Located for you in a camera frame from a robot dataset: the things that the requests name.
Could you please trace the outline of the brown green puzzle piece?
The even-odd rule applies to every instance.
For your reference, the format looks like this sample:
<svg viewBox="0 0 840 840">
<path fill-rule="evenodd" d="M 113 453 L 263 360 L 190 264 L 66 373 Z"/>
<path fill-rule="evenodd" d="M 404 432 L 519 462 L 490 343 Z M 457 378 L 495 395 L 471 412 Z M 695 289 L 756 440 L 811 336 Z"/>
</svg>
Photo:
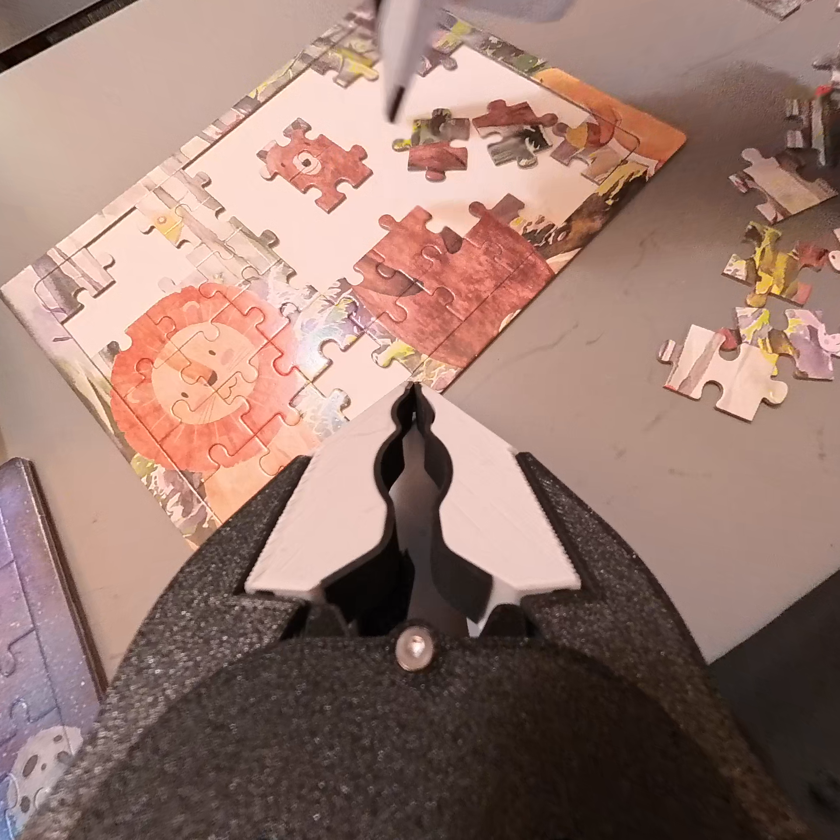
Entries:
<svg viewBox="0 0 840 840">
<path fill-rule="evenodd" d="M 395 139 L 394 152 L 407 152 L 407 170 L 424 172 L 430 182 L 443 182 L 448 172 L 464 172 L 469 152 L 456 142 L 469 140 L 471 121 L 456 117 L 446 108 L 436 108 L 413 121 L 410 137 Z"/>
</svg>

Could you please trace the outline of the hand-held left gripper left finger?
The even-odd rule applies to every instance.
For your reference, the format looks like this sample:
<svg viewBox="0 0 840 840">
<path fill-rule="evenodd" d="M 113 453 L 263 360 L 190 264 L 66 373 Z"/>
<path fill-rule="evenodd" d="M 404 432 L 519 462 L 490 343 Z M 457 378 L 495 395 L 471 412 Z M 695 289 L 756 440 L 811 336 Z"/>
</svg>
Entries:
<svg viewBox="0 0 840 840">
<path fill-rule="evenodd" d="M 246 593 L 322 601 L 329 585 L 381 554 L 396 535 L 390 490 L 404 469 L 413 398 L 413 383 L 403 383 L 315 450 Z"/>
</svg>

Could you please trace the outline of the black flat panel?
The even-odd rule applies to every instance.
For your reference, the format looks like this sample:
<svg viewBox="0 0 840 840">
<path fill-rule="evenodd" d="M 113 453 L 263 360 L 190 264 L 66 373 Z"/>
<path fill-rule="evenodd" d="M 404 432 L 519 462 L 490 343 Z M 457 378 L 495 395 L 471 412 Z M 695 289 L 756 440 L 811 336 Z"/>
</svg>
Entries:
<svg viewBox="0 0 840 840">
<path fill-rule="evenodd" d="M 85 25 L 97 1 L 2 1 L 1 55 L 8 63 L 47 49 Z"/>
</svg>

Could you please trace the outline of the jigsaw puzzle frame board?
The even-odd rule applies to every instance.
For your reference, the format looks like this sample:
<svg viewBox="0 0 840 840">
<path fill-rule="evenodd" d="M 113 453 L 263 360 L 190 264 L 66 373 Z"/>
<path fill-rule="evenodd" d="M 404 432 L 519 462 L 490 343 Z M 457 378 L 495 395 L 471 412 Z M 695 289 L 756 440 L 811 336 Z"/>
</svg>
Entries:
<svg viewBox="0 0 840 840">
<path fill-rule="evenodd" d="M 352 11 L 230 110 L 2 285 L 2 301 L 88 406 L 144 487 L 197 548 L 272 476 L 246 467 L 212 479 L 168 469 L 125 441 L 111 412 L 111 373 L 127 330 L 155 303 L 204 282 L 243 287 L 288 311 L 291 354 L 309 379 L 293 405 L 318 444 L 393 387 L 443 391 L 684 145 L 686 136 L 545 60 L 443 13 L 399 120 L 383 113 L 383 79 L 369 5 Z M 472 120 L 494 100 L 527 102 L 577 126 L 595 116 L 616 132 L 592 163 L 495 166 L 471 123 L 466 171 L 430 182 L 394 152 L 434 109 Z M 259 174 L 256 153 L 295 119 L 345 150 L 358 144 L 373 175 L 338 185 L 331 213 L 319 191 L 300 193 Z M 372 319 L 354 295 L 354 263 L 385 234 L 382 215 L 415 206 L 462 238 L 468 206 L 506 194 L 524 202 L 510 226 L 531 255 L 510 268 L 463 241 L 445 266 Z"/>
</svg>

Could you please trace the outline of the joined brown bear face pieces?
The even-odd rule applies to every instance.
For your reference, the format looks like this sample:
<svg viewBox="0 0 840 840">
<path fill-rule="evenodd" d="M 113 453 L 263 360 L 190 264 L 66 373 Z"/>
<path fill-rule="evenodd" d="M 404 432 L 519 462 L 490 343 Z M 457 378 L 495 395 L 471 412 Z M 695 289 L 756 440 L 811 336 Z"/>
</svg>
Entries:
<svg viewBox="0 0 840 840">
<path fill-rule="evenodd" d="M 313 139 L 309 137 L 311 129 L 303 119 L 290 123 L 283 131 L 287 143 L 272 140 L 256 153 L 259 174 L 267 181 L 279 176 L 300 193 L 317 190 L 316 206 L 330 214 L 346 199 L 338 185 L 358 188 L 373 171 L 364 163 L 364 148 L 356 144 L 345 150 L 323 134 Z"/>
</svg>

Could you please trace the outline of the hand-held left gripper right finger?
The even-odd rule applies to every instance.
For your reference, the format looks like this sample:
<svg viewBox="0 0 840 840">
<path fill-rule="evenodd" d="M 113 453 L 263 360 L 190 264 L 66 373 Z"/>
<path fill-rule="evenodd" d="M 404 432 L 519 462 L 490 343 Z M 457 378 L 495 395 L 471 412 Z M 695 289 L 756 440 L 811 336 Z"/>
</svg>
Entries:
<svg viewBox="0 0 840 840">
<path fill-rule="evenodd" d="M 423 466 L 437 491 L 430 567 L 468 624 L 500 605 L 582 585 L 518 451 L 439 393 L 415 385 Z"/>
</svg>

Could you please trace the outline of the acorn print puzzle piece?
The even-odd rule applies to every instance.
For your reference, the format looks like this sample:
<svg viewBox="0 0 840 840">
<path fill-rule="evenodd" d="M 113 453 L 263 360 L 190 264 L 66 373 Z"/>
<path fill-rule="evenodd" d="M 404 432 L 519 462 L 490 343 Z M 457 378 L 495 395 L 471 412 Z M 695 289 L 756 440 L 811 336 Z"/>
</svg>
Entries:
<svg viewBox="0 0 840 840">
<path fill-rule="evenodd" d="M 574 159 L 592 163 L 595 156 L 613 140 L 616 125 L 595 116 L 573 127 L 558 121 L 551 127 L 551 131 L 557 139 L 550 154 L 552 159 L 563 165 L 568 165 Z"/>
</svg>

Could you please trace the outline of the plain brown puzzle piece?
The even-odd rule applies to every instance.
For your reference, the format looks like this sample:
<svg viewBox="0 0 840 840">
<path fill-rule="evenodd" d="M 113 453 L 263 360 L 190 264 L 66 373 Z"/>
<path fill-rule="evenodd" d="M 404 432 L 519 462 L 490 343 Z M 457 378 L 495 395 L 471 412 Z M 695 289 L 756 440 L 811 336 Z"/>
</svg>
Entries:
<svg viewBox="0 0 840 840">
<path fill-rule="evenodd" d="M 530 244 L 510 226 L 523 208 L 524 202 L 510 193 L 494 206 L 471 202 L 468 211 L 476 221 L 464 235 L 464 243 L 483 256 L 497 259 L 510 268 L 518 267 L 531 255 Z"/>
</svg>

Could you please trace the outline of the brown grey puzzle piece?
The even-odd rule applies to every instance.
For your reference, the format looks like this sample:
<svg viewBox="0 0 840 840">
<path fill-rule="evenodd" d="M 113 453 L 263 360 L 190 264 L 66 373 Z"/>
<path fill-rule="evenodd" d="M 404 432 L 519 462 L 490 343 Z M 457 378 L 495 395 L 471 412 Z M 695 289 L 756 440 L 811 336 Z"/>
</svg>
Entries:
<svg viewBox="0 0 840 840">
<path fill-rule="evenodd" d="M 487 111 L 471 123 L 483 139 L 499 135 L 487 146 L 495 166 L 516 163 L 519 169 L 527 170 L 538 164 L 539 153 L 552 148 L 551 129 L 558 121 L 554 112 L 537 115 L 526 101 L 509 105 L 498 99 L 489 102 Z"/>
</svg>

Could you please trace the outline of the assembled orange lion pieces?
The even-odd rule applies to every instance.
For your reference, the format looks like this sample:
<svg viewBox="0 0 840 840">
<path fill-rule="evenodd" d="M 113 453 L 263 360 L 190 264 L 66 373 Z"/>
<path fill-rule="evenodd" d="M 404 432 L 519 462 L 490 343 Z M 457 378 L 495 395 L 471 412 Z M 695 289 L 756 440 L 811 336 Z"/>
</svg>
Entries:
<svg viewBox="0 0 840 840">
<path fill-rule="evenodd" d="M 243 287 L 204 282 L 164 297 L 127 330 L 111 412 L 137 454 L 210 480 L 273 476 L 317 445 L 293 405 L 309 379 L 287 312 Z"/>
</svg>

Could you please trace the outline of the space themed puzzle board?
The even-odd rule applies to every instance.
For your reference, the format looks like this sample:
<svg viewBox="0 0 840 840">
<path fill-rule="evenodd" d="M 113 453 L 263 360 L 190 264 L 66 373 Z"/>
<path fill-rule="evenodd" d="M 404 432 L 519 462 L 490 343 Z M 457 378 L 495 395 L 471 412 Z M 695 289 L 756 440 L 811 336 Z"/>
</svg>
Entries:
<svg viewBox="0 0 840 840">
<path fill-rule="evenodd" d="M 35 468 L 1 467 L 1 838 L 18 838 L 96 720 L 106 680 Z"/>
</svg>

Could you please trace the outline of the jigsaw pieces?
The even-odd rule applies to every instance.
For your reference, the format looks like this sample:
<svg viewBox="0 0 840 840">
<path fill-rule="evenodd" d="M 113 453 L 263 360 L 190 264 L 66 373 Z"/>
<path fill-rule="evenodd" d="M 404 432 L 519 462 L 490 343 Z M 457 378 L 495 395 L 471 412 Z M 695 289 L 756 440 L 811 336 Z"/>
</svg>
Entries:
<svg viewBox="0 0 840 840">
<path fill-rule="evenodd" d="M 749 288 L 744 305 L 734 310 L 733 328 L 693 324 L 682 343 L 669 340 L 658 351 L 659 362 L 669 366 L 665 389 L 698 400 L 714 384 L 720 390 L 717 410 L 745 422 L 761 404 L 777 406 L 786 398 L 788 385 L 776 378 L 781 356 L 793 360 L 796 378 L 831 382 L 839 355 L 838 332 L 828 331 L 821 311 L 805 307 L 812 287 L 800 279 L 804 268 L 828 264 L 838 271 L 838 249 L 799 240 L 792 251 L 781 250 L 781 231 L 773 226 L 838 197 L 822 178 L 802 174 L 802 153 L 812 153 L 819 170 L 838 167 L 838 49 L 812 66 L 830 80 L 807 98 L 787 99 L 783 151 L 767 156 L 745 149 L 745 167 L 729 178 L 741 193 L 761 193 L 764 201 L 756 209 L 765 220 L 745 228 L 742 242 L 751 245 L 751 256 L 733 255 L 722 272 Z"/>
</svg>

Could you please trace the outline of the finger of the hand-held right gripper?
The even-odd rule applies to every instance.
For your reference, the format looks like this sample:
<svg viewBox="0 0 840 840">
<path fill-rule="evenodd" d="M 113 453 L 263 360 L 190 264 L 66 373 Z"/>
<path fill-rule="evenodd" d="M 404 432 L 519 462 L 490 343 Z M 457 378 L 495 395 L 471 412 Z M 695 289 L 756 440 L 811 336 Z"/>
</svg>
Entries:
<svg viewBox="0 0 840 840">
<path fill-rule="evenodd" d="M 396 121 L 422 59 L 434 40 L 439 1 L 374 1 L 377 47 L 385 92 L 385 116 Z"/>
</svg>

